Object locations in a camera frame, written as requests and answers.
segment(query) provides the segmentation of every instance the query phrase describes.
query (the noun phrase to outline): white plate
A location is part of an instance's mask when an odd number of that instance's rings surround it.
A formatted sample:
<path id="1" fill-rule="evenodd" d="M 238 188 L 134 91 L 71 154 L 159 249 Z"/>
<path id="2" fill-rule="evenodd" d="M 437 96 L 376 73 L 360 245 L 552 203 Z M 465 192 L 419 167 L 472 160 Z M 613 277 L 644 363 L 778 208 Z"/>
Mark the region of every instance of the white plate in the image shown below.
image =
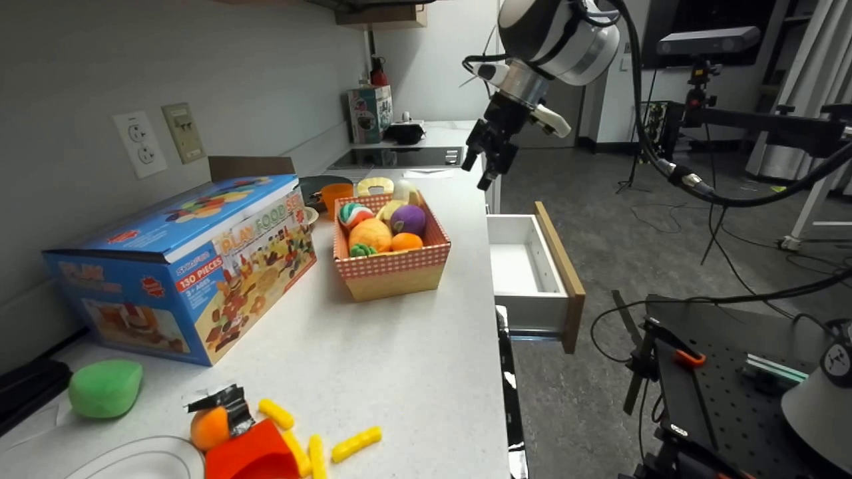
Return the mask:
<path id="1" fill-rule="evenodd" d="M 203 479 L 203 456 L 179 436 L 128 441 L 84 462 L 70 479 Z"/>

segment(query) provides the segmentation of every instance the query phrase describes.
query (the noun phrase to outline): toy box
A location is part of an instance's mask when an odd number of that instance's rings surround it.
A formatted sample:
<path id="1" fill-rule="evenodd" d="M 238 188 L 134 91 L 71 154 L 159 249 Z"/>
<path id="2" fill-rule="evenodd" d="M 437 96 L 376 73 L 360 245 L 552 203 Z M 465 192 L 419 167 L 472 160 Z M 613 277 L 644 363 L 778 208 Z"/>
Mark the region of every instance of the toy box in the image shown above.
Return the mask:
<path id="1" fill-rule="evenodd" d="M 206 184 L 46 249 L 106 345 L 214 364 L 317 261 L 296 176 Z"/>
<path id="2" fill-rule="evenodd" d="M 345 92 L 352 144 L 379 144 L 393 122 L 391 84 Z"/>
<path id="3" fill-rule="evenodd" d="M 381 211 L 391 195 L 355 196 L 373 214 Z M 381 253 L 381 255 L 349 255 L 345 231 L 337 223 L 333 261 L 355 301 L 404 295 L 419 289 L 433 289 L 441 281 L 444 263 L 451 259 L 451 240 L 427 208 L 427 233 L 420 249 Z"/>

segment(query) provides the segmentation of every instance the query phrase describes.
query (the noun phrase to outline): wall outlet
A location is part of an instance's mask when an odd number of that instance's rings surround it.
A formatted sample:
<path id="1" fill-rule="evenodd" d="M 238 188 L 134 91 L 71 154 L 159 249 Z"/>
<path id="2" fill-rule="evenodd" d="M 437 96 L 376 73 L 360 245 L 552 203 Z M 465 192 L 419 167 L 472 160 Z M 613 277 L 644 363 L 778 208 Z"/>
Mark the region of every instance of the wall outlet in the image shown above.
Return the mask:
<path id="1" fill-rule="evenodd" d="M 190 103 L 166 103 L 163 118 L 167 122 L 170 138 L 184 163 L 198 163 L 206 156 L 203 138 L 198 135 Z"/>
<path id="2" fill-rule="evenodd" d="M 111 115 L 111 122 L 128 148 L 139 178 L 154 176 L 167 167 L 147 111 Z"/>

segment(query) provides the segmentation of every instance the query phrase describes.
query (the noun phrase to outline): green object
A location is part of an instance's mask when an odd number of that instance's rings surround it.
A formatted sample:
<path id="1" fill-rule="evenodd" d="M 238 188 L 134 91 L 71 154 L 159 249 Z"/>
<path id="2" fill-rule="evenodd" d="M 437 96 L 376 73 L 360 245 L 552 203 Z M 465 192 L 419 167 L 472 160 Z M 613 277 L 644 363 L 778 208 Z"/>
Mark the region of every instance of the green object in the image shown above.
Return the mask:
<path id="1" fill-rule="evenodd" d="M 376 255 L 376 249 L 369 245 L 352 245 L 349 255 Z"/>
<path id="2" fill-rule="evenodd" d="M 140 392 L 140 364 L 124 360 L 92 363 L 71 376 L 70 400 L 79 417 L 120 417 Z"/>

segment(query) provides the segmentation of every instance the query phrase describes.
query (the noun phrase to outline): drawer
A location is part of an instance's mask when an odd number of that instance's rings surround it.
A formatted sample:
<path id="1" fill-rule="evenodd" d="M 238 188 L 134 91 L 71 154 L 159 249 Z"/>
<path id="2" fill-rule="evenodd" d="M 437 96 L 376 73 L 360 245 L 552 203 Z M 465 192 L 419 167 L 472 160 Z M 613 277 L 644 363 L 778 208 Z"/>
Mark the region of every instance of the drawer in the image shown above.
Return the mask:
<path id="1" fill-rule="evenodd" d="M 510 335 L 558 339 L 572 353 L 586 288 L 542 203 L 536 216 L 486 216 L 494 301 L 510 311 Z"/>

